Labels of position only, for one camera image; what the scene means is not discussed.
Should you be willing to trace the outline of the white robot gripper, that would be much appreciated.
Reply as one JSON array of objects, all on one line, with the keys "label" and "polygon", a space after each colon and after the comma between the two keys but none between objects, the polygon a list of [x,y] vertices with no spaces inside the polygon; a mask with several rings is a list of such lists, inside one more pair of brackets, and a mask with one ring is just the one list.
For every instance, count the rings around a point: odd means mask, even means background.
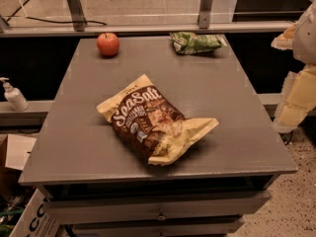
[{"label": "white robot gripper", "polygon": [[295,59],[305,64],[298,73],[289,71],[284,79],[273,127],[278,133],[295,130],[316,107],[316,1],[297,24],[274,38],[271,47],[293,50]]}]

